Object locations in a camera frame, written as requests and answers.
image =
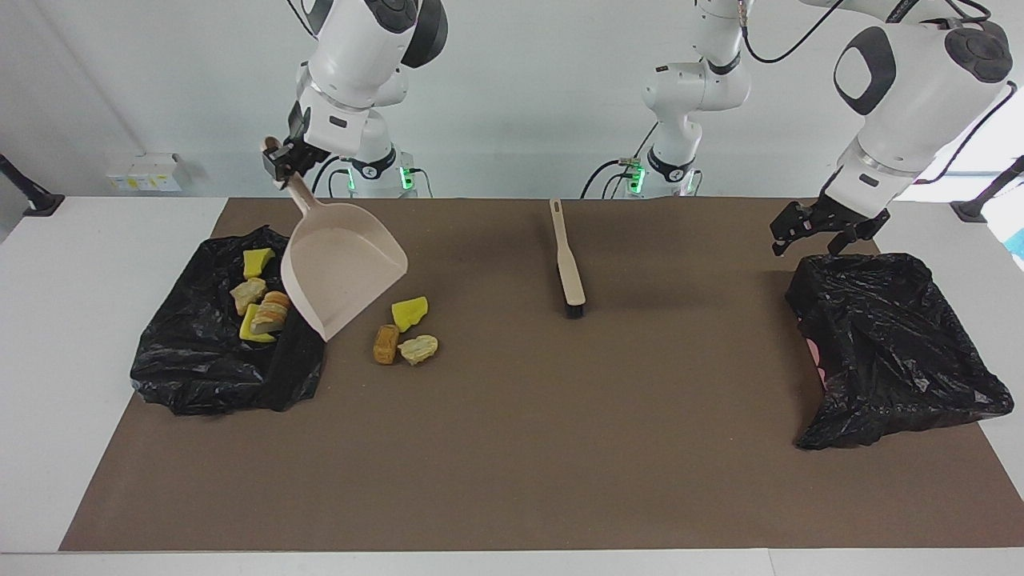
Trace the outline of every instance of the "black stand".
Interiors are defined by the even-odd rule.
[[[1007,184],[1017,179],[1021,173],[1024,172],[1024,156],[1021,156],[1014,162],[1014,165],[1007,169],[1006,172],[999,174],[997,178],[992,180],[992,183],[988,184],[985,192],[981,193],[981,196],[971,200],[970,202],[952,202],[949,205],[952,206],[953,212],[959,216],[959,219],[965,222],[972,223],[986,223],[988,220],[985,216],[981,215],[981,209],[985,207],[985,203],[989,200],[995,198],[999,191],[1007,188]]]
[[[7,157],[0,154],[0,172],[14,182],[17,190],[29,199],[29,208],[23,212],[26,216],[49,216],[56,211],[60,203],[63,202],[62,194],[50,194],[45,188],[29,179],[7,160]]]

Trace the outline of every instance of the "brown mat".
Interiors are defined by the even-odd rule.
[[[409,275],[328,348],[290,412],[128,406],[62,550],[506,550],[1024,545],[977,425],[801,452],[821,385],[772,256],[784,201],[566,203],[568,321],[547,202],[371,202]],[[214,236],[298,212],[231,200]],[[427,294],[441,353],[371,360]]]

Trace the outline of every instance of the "garbage bag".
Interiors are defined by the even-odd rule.
[[[785,297],[825,393],[798,447],[867,446],[1013,411],[1010,390],[913,256],[810,256]]]
[[[268,227],[248,236],[200,245],[139,338],[132,385],[150,403],[178,415],[284,411],[313,397],[324,341],[292,311],[273,343],[239,338],[242,317],[230,290],[245,282],[246,250],[273,248],[260,275],[267,290],[284,291],[281,257],[288,238]]]

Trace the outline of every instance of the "dustpan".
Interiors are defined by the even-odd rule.
[[[367,210],[324,204],[299,174],[287,189],[302,219],[285,249],[281,278],[295,310],[327,341],[406,275],[409,258]]]

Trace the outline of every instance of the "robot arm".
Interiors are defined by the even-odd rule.
[[[691,113],[738,108],[751,92],[751,75],[740,59],[739,4],[736,0],[694,4],[697,9],[690,12],[696,30],[693,47],[700,61],[657,67],[644,86],[644,104],[657,117],[658,130],[643,158],[647,177],[637,191],[643,198],[679,194],[703,133],[690,120]]]
[[[830,6],[836,0],[802,1]],[[878,2],[848,3],[847,9],[899,17]],[[904,0],[896,8],[905,14],[916,4]],[[933,4],[922,4],[919,13],[934,14]],[[821,232],[840,233],[829,245],[833,254],[873,238],[889,219],[889,203],[996,99],[1012,68],[1007,35],[990,22],[965,24],[947,16],[885,24],[857,35],[840,57],[835,84],[864,116],[864,127],[840,157],[818,201],[810,207],[795,202],[772,222],[775,253]]]
[[[440,0],[315,0],[307,14],[318,45],[299,68],[289,136],[263,154],[276,181],[305,174],[331,155],[378,179],[398,154],[371,109],[402,101],[409,83],[399,65],[419,68],[447,37]]]

